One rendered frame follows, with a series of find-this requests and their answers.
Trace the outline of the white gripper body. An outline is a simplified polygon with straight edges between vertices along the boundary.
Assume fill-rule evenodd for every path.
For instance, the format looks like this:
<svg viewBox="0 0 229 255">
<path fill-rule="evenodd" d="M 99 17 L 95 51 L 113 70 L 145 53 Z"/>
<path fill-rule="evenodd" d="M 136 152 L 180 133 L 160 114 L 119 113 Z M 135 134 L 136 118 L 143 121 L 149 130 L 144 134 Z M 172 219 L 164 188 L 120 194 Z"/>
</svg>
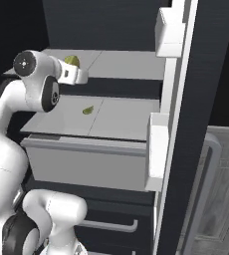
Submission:
<svg viewBox="0 0 229 255">
<path fill-rule="evenodd" d="M 89 79 L 89 73 L 86 70 L 78 69 L 77 77 L 75 80 L 76 85 L 86 84 Z"/>
</svg>

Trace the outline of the grey glass fridge shelf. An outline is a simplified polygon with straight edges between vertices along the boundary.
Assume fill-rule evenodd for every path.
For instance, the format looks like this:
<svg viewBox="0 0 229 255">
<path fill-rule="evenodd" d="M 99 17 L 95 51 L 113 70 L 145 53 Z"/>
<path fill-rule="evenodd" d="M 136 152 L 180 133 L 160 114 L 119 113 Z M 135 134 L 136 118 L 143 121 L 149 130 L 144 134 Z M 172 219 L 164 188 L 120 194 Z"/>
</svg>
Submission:
<svg viewBox="0 0 229 255">
<path fill-rule="evenodd" d="M 90 106 L 94 111 L 84 115 Z M 51 112 L 34 114 L 22 131 L 146 140 L 148 118 L 158 112 L 159 100 L 61 95 Z"/>
<path fill-rule="evenodd" d="M 162 80 L 165 60 L 154 52 L 46 49 L 44 53 L 64 60 L 77 56 L 91 78 Z"/>
</svg>

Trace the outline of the dark fridge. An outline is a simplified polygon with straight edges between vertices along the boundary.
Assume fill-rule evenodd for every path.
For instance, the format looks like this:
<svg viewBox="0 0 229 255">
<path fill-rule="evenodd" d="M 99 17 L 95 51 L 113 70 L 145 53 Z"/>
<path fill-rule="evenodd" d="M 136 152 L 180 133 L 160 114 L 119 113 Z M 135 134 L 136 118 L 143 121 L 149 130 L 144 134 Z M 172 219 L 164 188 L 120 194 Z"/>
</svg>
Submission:
<svg viewBox="0 0 229 255">
<path fill-rule="evenodd" d="M 13 68 L 16 56 L 27 50 L 44 53 L 46 49 L 154 52 L 155 24 L 159 8 L 155 0 L 0 0 L 0 75 L 16 80 Z M 162 80 L 91 78 L 82 85 L 60 84 L 60 97 L 83 96 L 159 100 L 159 113 L 167 114 L 164 66 Z M 23 132 L 22 127 L 36 114 L 16 112 L 7 128 L 7 136 L 21 145 L 31 134 L 145 142 L 146 140 L 69 136 L 53 133 Z M 25 195 L 34 189 L 46 189 L 81 197 L 88 211 L 84 220 L 138 226 L 133 233 L 74 227 L 76 237 L 88 255 L 153 255 L 150 221 L 152 212 L 143 206 L 123 202 L 128 193 L 140 192 L 154 197 L 160 191 L 135 191 L 36 180 L 30 165 L 14 200 L 14 209 L 22 209 Z"/>
</svg>

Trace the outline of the grey fridge crisper drawer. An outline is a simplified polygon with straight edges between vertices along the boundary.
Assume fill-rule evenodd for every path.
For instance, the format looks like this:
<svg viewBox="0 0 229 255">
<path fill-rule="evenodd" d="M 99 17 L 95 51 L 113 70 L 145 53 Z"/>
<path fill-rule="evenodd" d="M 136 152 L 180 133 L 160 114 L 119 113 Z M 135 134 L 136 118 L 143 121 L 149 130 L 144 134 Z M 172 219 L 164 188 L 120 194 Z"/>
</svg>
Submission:
<svg viewBox="0 0 229 255">
<path fill-rule="evenodd" d="M 31 134 L 21 145 L 36 180 L 144 191 L 145 142 Z"/>
</svg>

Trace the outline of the dark fridge door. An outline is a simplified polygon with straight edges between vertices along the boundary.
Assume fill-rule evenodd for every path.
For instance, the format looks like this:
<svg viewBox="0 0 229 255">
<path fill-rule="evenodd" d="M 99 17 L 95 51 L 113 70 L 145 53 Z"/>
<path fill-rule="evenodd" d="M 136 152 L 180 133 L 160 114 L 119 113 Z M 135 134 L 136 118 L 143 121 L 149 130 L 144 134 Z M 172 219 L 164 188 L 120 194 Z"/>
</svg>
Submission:
<svg viewBox="0 0 229 255">
<path fill-rule="evenodd" d="M 229 45 L 229 0 L 186 0 L 183 21 L 153 255 L 180 255 L 209 149 L 207 129 L 229 128 L 229 87 L 218 87 Z"/>
</svg>

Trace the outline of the green round fruit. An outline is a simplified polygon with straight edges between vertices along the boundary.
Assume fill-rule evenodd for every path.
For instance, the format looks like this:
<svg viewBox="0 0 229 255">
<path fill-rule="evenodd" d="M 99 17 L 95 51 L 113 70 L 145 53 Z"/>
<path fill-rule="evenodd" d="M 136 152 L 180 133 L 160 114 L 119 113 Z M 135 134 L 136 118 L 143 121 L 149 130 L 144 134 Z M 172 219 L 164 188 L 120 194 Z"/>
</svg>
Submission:
<svg viewBox="0 0 229 255">
<path fill-rule="evenodd" d="M 72 55 L 72 56 L 67 56 L 65 58 L 65 62 L 69 65 L 73 65 L 73 66 L 79 66 L 80 65 L 80 60 L 77 56 Z"/>
</svg>

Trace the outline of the small white door bin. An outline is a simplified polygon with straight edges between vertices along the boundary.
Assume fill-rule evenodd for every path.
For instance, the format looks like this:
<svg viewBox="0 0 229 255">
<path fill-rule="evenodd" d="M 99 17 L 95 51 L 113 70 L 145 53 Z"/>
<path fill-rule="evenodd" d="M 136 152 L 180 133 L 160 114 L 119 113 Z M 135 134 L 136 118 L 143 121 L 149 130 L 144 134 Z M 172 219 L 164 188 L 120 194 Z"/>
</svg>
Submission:
<svg viewBox="0 0 229 255">
<path fill-rule="evenodd" d="M 155 54 L 159 58 L 180 58 L 186 24 L 173 7 L 161 7 L 155 24 Z"/>
</svg>

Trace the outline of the tall white door bin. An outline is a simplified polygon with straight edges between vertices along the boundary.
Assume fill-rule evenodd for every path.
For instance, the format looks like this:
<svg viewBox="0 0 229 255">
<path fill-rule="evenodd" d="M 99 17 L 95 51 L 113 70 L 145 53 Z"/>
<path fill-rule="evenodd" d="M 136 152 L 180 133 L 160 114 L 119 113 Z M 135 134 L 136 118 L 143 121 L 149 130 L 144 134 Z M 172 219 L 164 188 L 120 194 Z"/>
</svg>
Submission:
<svg viewBox="0 0 229 255">
<path fill-rule="evenodd" d="M 145 190 L 160 191 L 164 178 L 169 144 L 169 115 L 151 113 L 147 124 Z"/>
</svg>

